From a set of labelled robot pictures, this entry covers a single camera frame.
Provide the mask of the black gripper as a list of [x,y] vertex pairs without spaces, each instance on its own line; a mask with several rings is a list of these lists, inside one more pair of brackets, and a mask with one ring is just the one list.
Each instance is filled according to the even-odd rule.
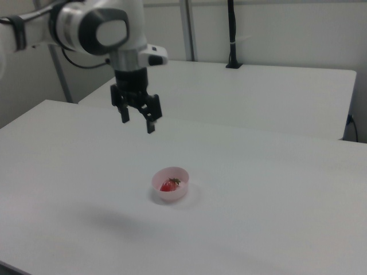
[[138,107],[138,111],[146,119],[147,133],[155,131],[155,123],[162,117],[158,95],[148,95],[147,69],[130,72],[115,71],[116,84],[110,87],[111,103],[117,107],[122,123],[130,120],[128,105]]

